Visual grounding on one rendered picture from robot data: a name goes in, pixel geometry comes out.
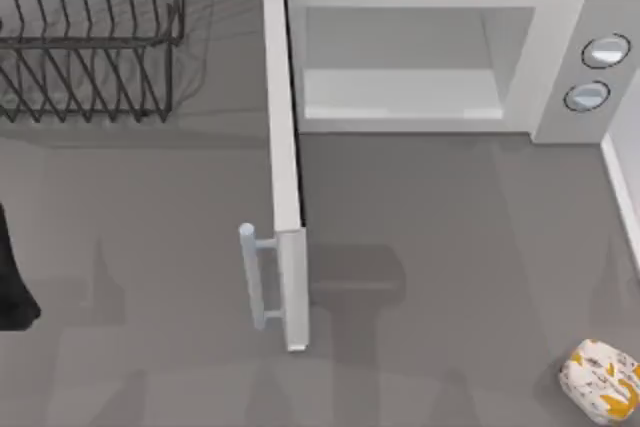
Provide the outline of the pale microwave door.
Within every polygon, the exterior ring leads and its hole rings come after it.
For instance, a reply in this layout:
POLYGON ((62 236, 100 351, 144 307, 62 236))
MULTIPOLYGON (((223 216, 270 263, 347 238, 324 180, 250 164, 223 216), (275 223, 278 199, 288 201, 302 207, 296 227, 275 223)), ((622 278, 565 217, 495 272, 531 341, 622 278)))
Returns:
POLYGON ((303 352, 310 343, 307 236, 298 178, 286 0, 263 0, 263 15, 281 318, 287 350, 303 352))

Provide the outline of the pale microwave oven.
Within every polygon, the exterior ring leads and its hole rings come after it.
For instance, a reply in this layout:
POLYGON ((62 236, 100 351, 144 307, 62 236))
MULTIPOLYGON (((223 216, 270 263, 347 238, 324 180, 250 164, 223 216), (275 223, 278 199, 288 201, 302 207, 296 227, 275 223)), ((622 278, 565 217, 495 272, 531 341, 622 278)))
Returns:
POLYGON ((286 0, 290 68, 305 133, 526 133, 597 143, 640 68, 640 0, 286 0), (620 64, 582 49, 619 33, 620 64), (607 102, 573 112, 575 85, 607 102))

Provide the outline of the round microwave knob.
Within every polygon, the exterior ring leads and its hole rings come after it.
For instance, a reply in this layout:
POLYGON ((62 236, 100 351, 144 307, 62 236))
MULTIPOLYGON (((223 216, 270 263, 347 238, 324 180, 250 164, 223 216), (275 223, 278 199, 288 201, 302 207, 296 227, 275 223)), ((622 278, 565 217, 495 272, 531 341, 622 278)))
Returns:
POLYGON ((582 49, 582 63, 594 70, 614 67, 625 60, 631 51, 630 40, 619 33, 590 40, 582 49))
POLYGON ((603 106, 611 94, 610 87, 601 81, 593 81, 571 87, 565 94, 565 107, 573 112, 590 112, 603 106))

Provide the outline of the white and yellow patterned pouch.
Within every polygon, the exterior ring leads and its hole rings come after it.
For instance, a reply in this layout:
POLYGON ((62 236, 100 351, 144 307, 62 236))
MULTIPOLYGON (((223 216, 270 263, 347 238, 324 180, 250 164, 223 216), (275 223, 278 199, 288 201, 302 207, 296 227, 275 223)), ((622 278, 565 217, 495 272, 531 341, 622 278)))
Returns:
POLYGON ((613 427, 640 406, 640 362, 603 341, 583 340, 558 372, 563 392, 597 425, 613 427))

